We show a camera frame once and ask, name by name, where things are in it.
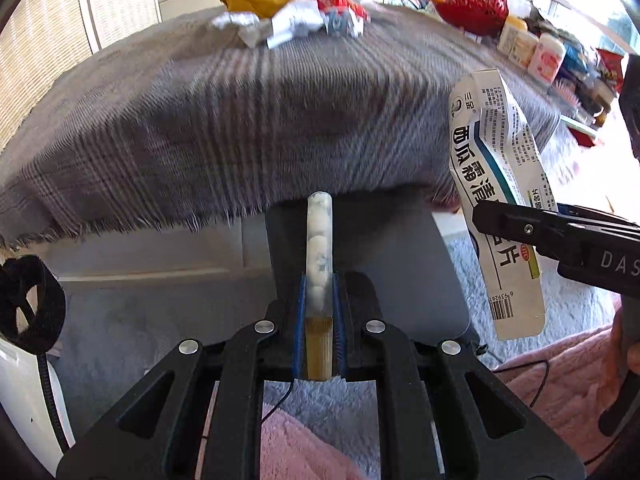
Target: carpet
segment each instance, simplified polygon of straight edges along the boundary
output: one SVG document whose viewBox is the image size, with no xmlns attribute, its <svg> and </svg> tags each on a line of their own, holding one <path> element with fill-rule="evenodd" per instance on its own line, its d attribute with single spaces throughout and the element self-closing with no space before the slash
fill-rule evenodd
<svg viewBox="0 0 640 480">
<path fill-rule="evenodd" d="M 482 341 L 506 360 L 611 321 L 607 291 L 560 278 L 542 261 L 547 320 L 537 337 L 498 342 L 478 261 L 467 235 L 446 238 L 473 323 Z M 229 338 L 258 319 L 274 298 L 269 274 L 182 285 L 68 291 L 60 359 L 54 364 L 71 425 L 80 437 L 182 338 L 203 343 Z M 484 356 L 492 367 L 498 361 Z M 264 401 L 276 403 L 287 384 L 266 383 Z M 376 390 L 373 383 L 297 381 L 282 409 L 325 443 L 350 457 L 368 478 L 380 477 Z"/>
</svg>

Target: bed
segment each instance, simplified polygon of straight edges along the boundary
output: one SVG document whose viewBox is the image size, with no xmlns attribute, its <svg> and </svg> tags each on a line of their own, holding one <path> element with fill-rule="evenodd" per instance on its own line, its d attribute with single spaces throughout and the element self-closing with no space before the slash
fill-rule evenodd
<svg viewBox="0 0 640 480">
<path fill-rule="evenodd" d="M 56 62 L 37 91 L 27 85 L 28 99 L 2 126 L 0 246 L 65 248 L 86 268 L 91 258 L 81 253 L 90 249 L 81 247 L 90 243 L 107 254 L 101 264 L 93 258 L 94 275 L 120 267 L 136 276 L 268 267 L 264 223 L 255 215 L 317 189 L 417 184 L 426 200 L 455 208 L 447 100 L 472 70 L 500 68 L 539 147 L 552 139 L 543 158 L 554 168 L 575 145 L 524 72 L 413 11 L 380 7 L 357 41 L 317 34 L 268 51 L 245 48 L 232 30 L 213 30 L 218 10 L 158 23 L 156 0 L 133 0 L 133 21 L 127 0 L 115 0 L 122 8 L 112 5 L 110 14 L 109 0 L 64 1 L 62 21 L 82 30 L 62 45 L 78 55 L 43 42 L 40 62 Z M 22 2 L 15 23 L 26 19 Z M 60 30 L 72 28 L 65 23 Z M 33 78 L 42 65 L 27 61 Z M 13 105 L 16 84 L 4 81 Z M 152 242 L 155 230 L 164 235 Z M 197 231 L 207 242 L 186 243 Z M 249 240 L 260 241 L 249 248 Z M 195 264 L 177 256 L 185 244 Z M 231 246 L 231 261 L 221 262 Z M 139 258 L 127 258 L 134 250 L 152 256 L 134 264 Z"/>
</svg>

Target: chair backrest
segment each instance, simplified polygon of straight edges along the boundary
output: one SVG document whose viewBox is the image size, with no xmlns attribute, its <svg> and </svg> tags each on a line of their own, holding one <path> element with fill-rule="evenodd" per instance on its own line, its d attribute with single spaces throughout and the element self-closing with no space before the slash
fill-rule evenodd
<svg viewBox="0 0 640 480">
<path fill-rule="evenodd" d="M 2 473 L 6 478 L 25 480 L 53 480 L 53 476 L 33 455 L 15 430 L 0 404 L 0 453 Z"/>
<path fill-rule="evenodd" d="M 158 0 L 3 0 L 0 20 L 1 152 L 61 74 L 161 18 Z"/>
</svg>

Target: blanket fringe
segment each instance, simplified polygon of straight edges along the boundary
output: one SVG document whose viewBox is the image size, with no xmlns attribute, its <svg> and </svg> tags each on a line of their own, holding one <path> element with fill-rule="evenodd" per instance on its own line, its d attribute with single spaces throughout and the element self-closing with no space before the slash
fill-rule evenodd
<svg viewBox="0 0 640 480">
<path fill-rule="evenodd" d="M 190 216 L 183 219 L 162 218 L 162 219 L 103 219 L 78 224 L 74 229 L 65 229 L 60 226 L 51 226 L 42 233 L 28 233 L 21 235 L 16 240 L 8 242 L 0 237 L 0 251 L 18 251 L 28 249 L 32 244 L 55 243 L 60 240 L 71 238 L 83 242 L 87 236 L 101 235 L 108 232 L 130 233 L 140 229 L 155 229 L 160 232 L 165 229 L 186 227 L 189 231 L 196 233 L 210 224 L 224 222 L 228 226 L 238 218 L 254 216 L 263 213 L 267 208 L 263 206 L 241 207 L 237 210 L 224 210 L 220 213 L 190 213 Z"/>
</svg>

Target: red toy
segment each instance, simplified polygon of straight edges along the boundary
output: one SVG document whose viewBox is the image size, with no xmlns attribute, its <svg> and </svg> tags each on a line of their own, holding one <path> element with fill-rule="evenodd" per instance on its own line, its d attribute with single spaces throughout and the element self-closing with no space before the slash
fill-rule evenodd
<svg viewBox="0 0 640 480">
<path fill-rule="evenodd" d="M 317 0 L 318 1 L 318 9 L 324 11 L 325 9 L 329 9 L 331 7 L 349 7 L 353 12 L 355 12 L 356 16 L 361 17 L 366 22 L 369 21 L 369 13 L 364 9 L 363 6 L 356 4 L 354 2 L 350 2 L 349 0 Z"/>
<path fill-rule="evenodd" d="M 476 36 L 498 36 L 509 15 L 507 0 L 431 0 L 442 19 Z"/>
</svg>

